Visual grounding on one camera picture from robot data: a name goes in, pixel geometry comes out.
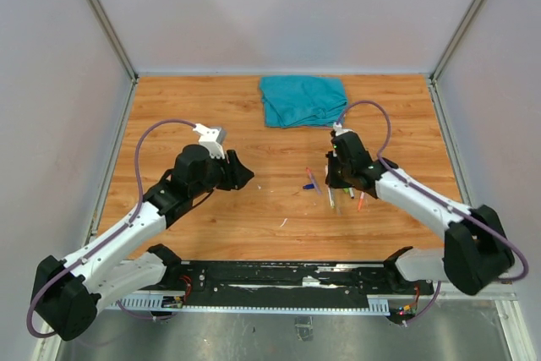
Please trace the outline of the white pen yellow-green tip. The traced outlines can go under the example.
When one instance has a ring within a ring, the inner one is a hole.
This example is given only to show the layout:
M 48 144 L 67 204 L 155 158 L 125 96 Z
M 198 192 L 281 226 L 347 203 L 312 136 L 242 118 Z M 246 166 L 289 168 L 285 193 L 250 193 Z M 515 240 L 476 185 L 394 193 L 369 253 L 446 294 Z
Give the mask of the white pen yellow-green tip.
M 331 188 L 328 188 L 328 196 L 331 208 L 335 208 L 334 194 Z

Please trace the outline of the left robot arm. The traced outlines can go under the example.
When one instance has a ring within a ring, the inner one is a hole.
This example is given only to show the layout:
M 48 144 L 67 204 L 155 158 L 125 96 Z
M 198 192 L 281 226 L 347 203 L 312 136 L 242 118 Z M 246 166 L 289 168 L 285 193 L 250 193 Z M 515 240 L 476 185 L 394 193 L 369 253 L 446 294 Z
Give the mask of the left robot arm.
M 49 255 L 39 263 L 26 316 L 29 333 L 43 336 L 32 325 L 33 315 L 39 315 L 53 333 L 71 341 L 102 310 L 130 293 L 152 285 L 165 290 L 177 286 L 181 260 L 164 245 L 149 248 L 137 260 L 126 261 L 126 256 L 215 190 L 240 190 L 253 177 L 235 150 L 213 158 L 204 146 L 185 146 L 174 166 L 116 225 L 60 260 Z

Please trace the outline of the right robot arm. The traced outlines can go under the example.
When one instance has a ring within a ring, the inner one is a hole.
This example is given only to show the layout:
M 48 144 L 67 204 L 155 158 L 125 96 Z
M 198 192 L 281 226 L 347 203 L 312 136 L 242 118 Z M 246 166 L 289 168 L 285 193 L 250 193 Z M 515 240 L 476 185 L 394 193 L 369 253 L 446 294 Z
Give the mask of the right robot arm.
M 515 264 L 495 210 L 472 208 L 438 194 L 410 177 L 396 163 L 373 159 L 350 129 L 331 130 L 332 149 L 326 155 L 326 184 L 350 188 L 405 211 L 438 238 L 440 249 L 405 247 L 391 255 L 383 283 L 403 293 L 413 282 L 449 282 L 473 296 L 498 280 Z

